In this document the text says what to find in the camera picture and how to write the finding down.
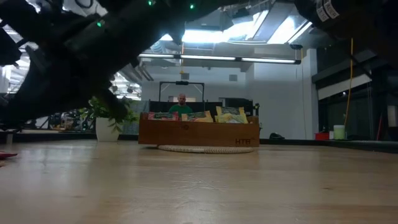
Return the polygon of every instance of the wooden floor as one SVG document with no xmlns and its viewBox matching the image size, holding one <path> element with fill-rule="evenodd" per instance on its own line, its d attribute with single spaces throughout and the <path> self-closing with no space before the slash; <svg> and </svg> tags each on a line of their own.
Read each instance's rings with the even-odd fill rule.
<svg viewBox="0 0 398 224">
<path fill-rule="evenodd" d="M 264 146 L 235 155 L 135 142 L 15 144 L 1 224 L 398 223 L 398 155 Z"/>
</svg>

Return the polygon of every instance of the man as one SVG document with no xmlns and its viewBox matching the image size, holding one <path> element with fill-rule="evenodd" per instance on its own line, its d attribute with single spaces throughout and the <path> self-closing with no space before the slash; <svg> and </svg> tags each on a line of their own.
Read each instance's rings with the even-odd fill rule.
<svg viewBox="0 0 398 224">
<path fill-rule="evenodd" d="M 169 110 L 169 113 L 178 112 L 178 117 L 181 118 L 181 114 L 192 113 L 192 109 L 187 106 L 185 94 L 179 94 L 178 96 L 178 104 L 172 106 Z"/>
</svg>

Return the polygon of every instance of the snack bag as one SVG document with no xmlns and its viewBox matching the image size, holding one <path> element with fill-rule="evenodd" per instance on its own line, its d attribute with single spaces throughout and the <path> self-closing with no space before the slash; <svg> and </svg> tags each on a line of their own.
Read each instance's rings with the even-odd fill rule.
<svg viewBox="0 0 398 224">
<path fill-rule="evenodd" d="M 213 122 L 210 111 L 189 113 L 181 115 L 182 121 L 193 121 L 193 122 Z"/>
<path fill-rule="evenodd" d="M 231 108 L 217 106 L 217 115 L 219 123 L 238 123 L 248 124 L 248 119 L 244 113 L 244 108 Z"/>
<path fill-rule="evenodd" d="M 219 123 L 247 124 L 246 115 L 223 114 L 218 116 Z"/>
<path fill-rule="evenodd" d="M 149 112 L 148 119 L 161 120 L 161 121 L 178 121 L 178 112 L 173 112 L 173 113 Z"/>
</svg>

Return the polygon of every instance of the green leaves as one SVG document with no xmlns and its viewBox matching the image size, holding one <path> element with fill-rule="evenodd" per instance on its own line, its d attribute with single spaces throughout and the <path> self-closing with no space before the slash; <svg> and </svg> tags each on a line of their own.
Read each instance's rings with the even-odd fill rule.
<svg viewBox="0 0 398 224">
<path fill-rule="evenodd" d="M 119 131 L 121 133 L 122 129 L 120 128 L 120 126 L 122 126 L 124 123 L 128 124 L 138 121 L 139 114 L 134 113 L 131 109 L 131 105 L 134 104 L 134 101 L 132 99 L 124 97 L 120 99 L 120 102 L 127 109 L 127 115 L 123 119 L 115 119 L 115 117 L 111 115 L 106 106 L 95 97 L 92 97 L 92 99 L 89 101 L 89 108 L 82 108 L 79 110 L 81 113 L 80 116 L 83 119 L 86 119 L 87 117 L 89 117 L 89 119 L 108 118 L 108 121 L 112 122 L 109 127 L 113 127 L 113 132 Z"/>
</svg>

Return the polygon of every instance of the white planter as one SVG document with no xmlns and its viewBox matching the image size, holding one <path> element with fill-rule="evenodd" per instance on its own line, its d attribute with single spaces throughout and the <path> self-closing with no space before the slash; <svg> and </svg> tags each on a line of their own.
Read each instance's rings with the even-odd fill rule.
<svg viewBox="0 0 398 224">
<path fill-rule="evenodd" d="M 119 137 L 119 131 L 113 131 L 114 120 L 109 121 L 108 118 L 97 118 L 95 123 L 95 132 L 97 140 L 100 142 L 116 142 Z"/>
</svg>

